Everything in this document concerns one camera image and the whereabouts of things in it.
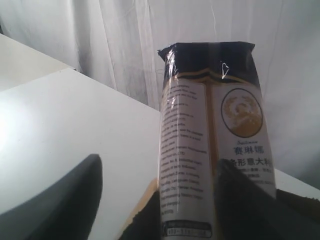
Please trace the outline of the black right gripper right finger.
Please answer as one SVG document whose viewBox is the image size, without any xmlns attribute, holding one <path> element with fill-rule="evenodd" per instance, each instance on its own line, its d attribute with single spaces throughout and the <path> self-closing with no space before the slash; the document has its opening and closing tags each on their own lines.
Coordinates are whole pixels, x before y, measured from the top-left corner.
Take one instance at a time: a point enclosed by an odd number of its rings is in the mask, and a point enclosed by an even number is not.
<svg viewBox="0 0 320 240">
<path fill-rule="evenodd" d="M 226 240 L 318 240 L 320 202 L 280 189 L 276 197 L 221 159 L 214 177 L 217 221 Z"/>
</svg>

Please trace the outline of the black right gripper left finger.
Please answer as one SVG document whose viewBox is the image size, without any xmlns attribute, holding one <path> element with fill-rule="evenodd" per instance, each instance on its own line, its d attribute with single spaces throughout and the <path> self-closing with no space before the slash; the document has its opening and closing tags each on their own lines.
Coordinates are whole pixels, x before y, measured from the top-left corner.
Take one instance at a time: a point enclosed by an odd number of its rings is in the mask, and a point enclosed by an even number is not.
<svg viewBox="0 0 320 240">
<path fill-rule="evenodd" d="M 2 240 L 86 240 L 103 190 L 102 160 L 88 155 L 55 184 L 0 215 Z"/>
</svg>

